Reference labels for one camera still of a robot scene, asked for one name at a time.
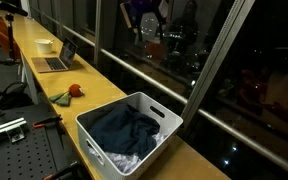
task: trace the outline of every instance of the dark blue cloth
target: dark blue cloth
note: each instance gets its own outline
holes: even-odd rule
[[[156,120],[129,105],[120,105],[96,122],[89,134],[105,152],[144,159],[155,147],[152,135],[159,132]]]

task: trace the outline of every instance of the laptop screen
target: laptop screen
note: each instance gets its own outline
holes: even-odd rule
[[[71,67],[76,50],[77,46],[71,40],[65,38],[60,59],[63,61],[66,67]]]

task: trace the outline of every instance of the laundry basket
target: laundry basket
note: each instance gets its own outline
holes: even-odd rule
[[[88,133],[89,129],[98,119],[111,112],[116,106],[127,104],[133,106],[140,113],[155,119],[160,125],[160,133],[167,135],[131,172],[121,172],[108,158],[105,152],[94,141]],[[162,153],[165,147],[171,142],[179,126],[183,123],[181,117],[171,112],[144,93],[137,92],[125,98],[113,101],[96,109],[83,112],[76,117],[78,125],[78,137],[80,148],[88,157],[91,164],[100,173],[103,179],[137,179],[149,167],[152,162]],[[97,155],[91,154],[90,148],[96,151]]]

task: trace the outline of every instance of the wooden table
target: wooden table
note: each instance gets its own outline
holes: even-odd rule
[[[14,15],[14,39],[24,60],[28,80],[36,78],[47,97],[65,92],[74,83],[81,85],[84,97],[72,98],[69,107],[53,104],[56,113],[63,117],[63,127],[74,144],[78,155],[94,179],[102,179],[92,163],[79,147],[77,123],[75,117],[84,111],[93,109],[110,101],[125,97],[126,94],[101,75],[79,55],[75,55],[71,71],[39,74],[34,69],[31,58],[58,56],[62,42],[34,20]],[[35,39],[55,39],[54,53],[39,54]],[[144,172],[141,179],[229,179],[214,165],[197,153],[193,148],[176,137],[165,152]]]

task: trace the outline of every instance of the laptop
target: laptop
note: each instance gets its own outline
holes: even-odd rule
[[[68,71],[73,64],[76,50],[77,45],[65,38],[59,57],[34,57],[32,61],[39,73]]]

